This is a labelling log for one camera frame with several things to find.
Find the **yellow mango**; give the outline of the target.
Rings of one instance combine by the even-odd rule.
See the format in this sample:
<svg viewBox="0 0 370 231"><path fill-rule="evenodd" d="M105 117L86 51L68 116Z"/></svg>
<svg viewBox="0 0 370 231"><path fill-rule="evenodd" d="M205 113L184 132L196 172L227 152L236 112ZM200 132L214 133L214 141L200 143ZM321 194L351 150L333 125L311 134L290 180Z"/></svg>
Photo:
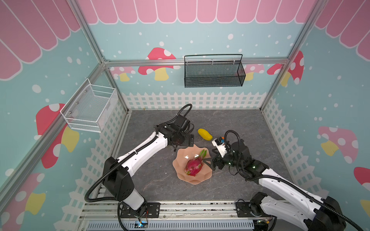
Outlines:
<svg viewBox="0 0 370 231"><path fill-rule="evenodd" d="M206 141L213 139L213 136L205 129L198 129L198 134Z"/></svg>

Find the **pink scalloped fruit bowl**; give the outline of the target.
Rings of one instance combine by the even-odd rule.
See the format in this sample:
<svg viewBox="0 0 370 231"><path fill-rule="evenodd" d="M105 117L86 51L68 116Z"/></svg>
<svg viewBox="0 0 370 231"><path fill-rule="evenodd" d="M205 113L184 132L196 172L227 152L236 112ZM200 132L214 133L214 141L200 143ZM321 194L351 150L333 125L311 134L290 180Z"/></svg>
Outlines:
<svg viewBox="0 0 370 231"><path fill-rule="evenodd" d="M192 185L200 184L211 178L213 170L206 165L204 159L210 158L209 150L205 147L179 149L172 165L177 177Z"/></svg>

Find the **pink dragon fruit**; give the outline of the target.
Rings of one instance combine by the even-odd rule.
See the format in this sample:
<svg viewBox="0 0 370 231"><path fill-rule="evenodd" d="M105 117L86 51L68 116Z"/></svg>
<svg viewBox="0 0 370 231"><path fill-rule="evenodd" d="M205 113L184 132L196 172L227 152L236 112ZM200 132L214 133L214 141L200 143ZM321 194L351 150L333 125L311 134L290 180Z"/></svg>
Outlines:
<svg viewBox="0 0 370 231"><path fill-rule="evenodd" d="M195 177L202 169L203 167L203 159L207 155L207 150L203 149L201 153L194 159L188 161L186 167L185 167L185 173L188 176Z"/></svg>

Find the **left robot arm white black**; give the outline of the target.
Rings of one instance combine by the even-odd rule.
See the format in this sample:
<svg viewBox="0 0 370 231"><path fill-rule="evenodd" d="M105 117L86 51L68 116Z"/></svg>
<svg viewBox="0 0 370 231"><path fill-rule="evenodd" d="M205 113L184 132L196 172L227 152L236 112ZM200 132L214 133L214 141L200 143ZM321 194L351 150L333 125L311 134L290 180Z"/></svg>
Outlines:
<svg viewBox="0 0 370 231"><path fill-rule="evenodd" d="M194 125L185 116L177 114L173 119L154 126L154 132L129 153L115 159L106 160L103 175L88 189L84 196L87 203L100 201L117 201L129 206L138 214L147 207L143 196L135 189L132 176L137 170L160 150L167 146L192 147ZM103 184L111 197L90 198L97 186Z"/></svg>

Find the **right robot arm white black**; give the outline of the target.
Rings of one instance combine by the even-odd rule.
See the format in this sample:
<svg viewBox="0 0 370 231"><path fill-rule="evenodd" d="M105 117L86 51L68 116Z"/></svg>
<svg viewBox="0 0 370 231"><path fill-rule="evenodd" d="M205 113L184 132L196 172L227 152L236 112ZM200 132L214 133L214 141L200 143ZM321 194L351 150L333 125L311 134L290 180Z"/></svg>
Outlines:
<svg viewBox="0 0 370 231"><path fill-rule="evenodd" d="M358 231L362 229L342 213L335 199L310 193L281 177L263 162L253 159L243 141L230 144L218 138L212 144L216 156L205 160L212 170L235 167L247 182L263 186L285 199L285 202L280 202L265 193L257 193L249 202L253 216L271 215L304 231L343 231L348 224Z"/></svg>

